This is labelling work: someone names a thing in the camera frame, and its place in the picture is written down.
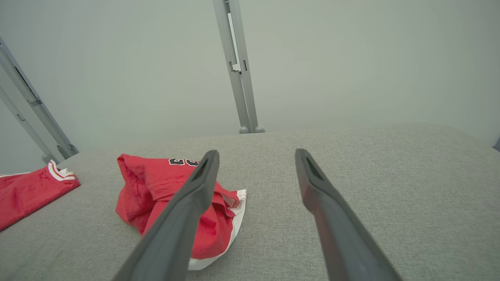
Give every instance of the clothing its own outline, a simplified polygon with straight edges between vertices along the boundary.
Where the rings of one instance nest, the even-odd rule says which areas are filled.
[[[75,173],[46,167],[21,174],[0,174],[0,231],[80,186]]]
[[[125,185],[116,213],[143,236],[174,194],[198,166],[186,159],[148,159],[122,154],[118,159]],[[246,190],[227,191],[216,182],[212,204],[200,218],[189,270],[207,267],[224,254],[236,238],[245,213]]]

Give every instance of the white wall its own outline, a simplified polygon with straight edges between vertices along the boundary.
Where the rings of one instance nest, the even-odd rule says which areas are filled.
[[[43,154],[0,99],[0,174],[38,170],[45,166]]]
[[[240,4],[268,131],[436,122],[500,137],[500,1]]]
[[[0,36],[80,151],[239,131],[212,1],[2,0]]]

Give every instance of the gray fabric surface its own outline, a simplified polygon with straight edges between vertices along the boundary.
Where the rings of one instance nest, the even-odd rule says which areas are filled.
[[[60,168],[81,186],[0,232],[1,280],[110,280],[140,240],[115,213],[121,153],[200,159],[248,190],[229,251],[188,280],[325,280],[303,207],[296,148],[309,150],[405,280],[500,278],[500,152],[451,127],[397,124],[273,132],[81,152]]]

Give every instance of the folded red garment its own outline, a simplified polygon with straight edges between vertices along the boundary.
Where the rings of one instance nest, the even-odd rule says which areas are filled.
[[[22,174],[0,174],[0,231],[80,186],[73,172],[46,167]]]
[[[190,177],[197,161],[148,159],[122,154],[118,159],[125,186],[116,213],[144,235]],[[224,254],[235,239],[245,212],[246,190],[227,191],[216,182],[212,205],[201,216],[189,270],[207,267]]]

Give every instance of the red fabric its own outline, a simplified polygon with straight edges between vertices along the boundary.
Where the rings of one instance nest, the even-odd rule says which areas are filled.
[[[125,186],[118,196],[116,213],[124,222],[135,226],[142,236],[198,165],[196,161],[184,159],[148,159],[126,154],[117,161]],[[192,258],[211,258],[226,250],[235,216],[230,208],[239,204],[236,193],[215,183],[212,205],[198,225]]]
[[[63,176],[53,162],[30,173],[0,175],[0,231],[78,186],[74,174]]]

